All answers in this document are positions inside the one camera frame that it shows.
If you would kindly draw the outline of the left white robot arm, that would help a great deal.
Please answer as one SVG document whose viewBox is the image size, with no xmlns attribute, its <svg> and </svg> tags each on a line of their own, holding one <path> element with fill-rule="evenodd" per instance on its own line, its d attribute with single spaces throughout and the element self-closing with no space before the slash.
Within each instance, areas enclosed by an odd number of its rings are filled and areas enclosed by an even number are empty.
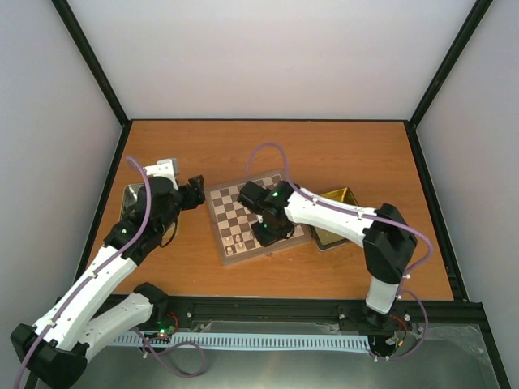
<svg viewBox="0 0 519 389">
<path fill-rule="evenodd" d="M 87 364 L 122 333 L 145 323 L 154 327 L 163 324 L 169 316 L 168 296 L 149 283 L 135 287 L 106 312 L 98 310 L 161 246 L 180 212 L 195 209 L 204 201 L 200 175 L 181 186 L 172 177 L 150 177 L 66 295 L 33 325 L 20 324 L 11 333 L 20 362 L 49 387 L 70 388 Z"/>
</svg>

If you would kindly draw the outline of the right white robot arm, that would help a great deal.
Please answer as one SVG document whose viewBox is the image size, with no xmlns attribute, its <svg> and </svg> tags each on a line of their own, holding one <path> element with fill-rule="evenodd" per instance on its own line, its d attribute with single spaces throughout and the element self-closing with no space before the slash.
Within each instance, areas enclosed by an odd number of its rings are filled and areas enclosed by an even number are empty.
<svg viewBox="0 0 519 389">
<path fill-rule="evenodd" d="M 361 247 L 371 275 L 362 309 L 364 321 L 379 329 L 388 321 L 417 245 L 415 234 L 406 228 L 394 206 L 356 207 L 287 181 L 278 182 L 272 189 L 249 181 L 238 192 L 237 201 L 257 216 L 251 229 L 263 247 L 291 238 L 296 224 L 329 231 Z"/>
</svg>

